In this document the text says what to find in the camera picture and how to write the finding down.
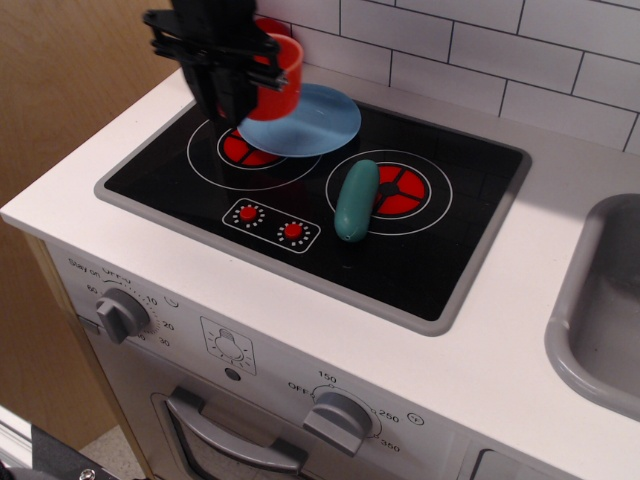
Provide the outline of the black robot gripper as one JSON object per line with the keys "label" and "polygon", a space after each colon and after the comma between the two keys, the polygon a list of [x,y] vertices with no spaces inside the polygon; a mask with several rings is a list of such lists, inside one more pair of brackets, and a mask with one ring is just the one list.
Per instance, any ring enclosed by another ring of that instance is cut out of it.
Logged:
{"label": "black robot gripper", "polygon": [[173,1],[143,14],[155,53],[181,65],[209,119],[237,126],[257,107],[256,86],[281,83],[280,47],[255,23],[256,9],[255,1]]}

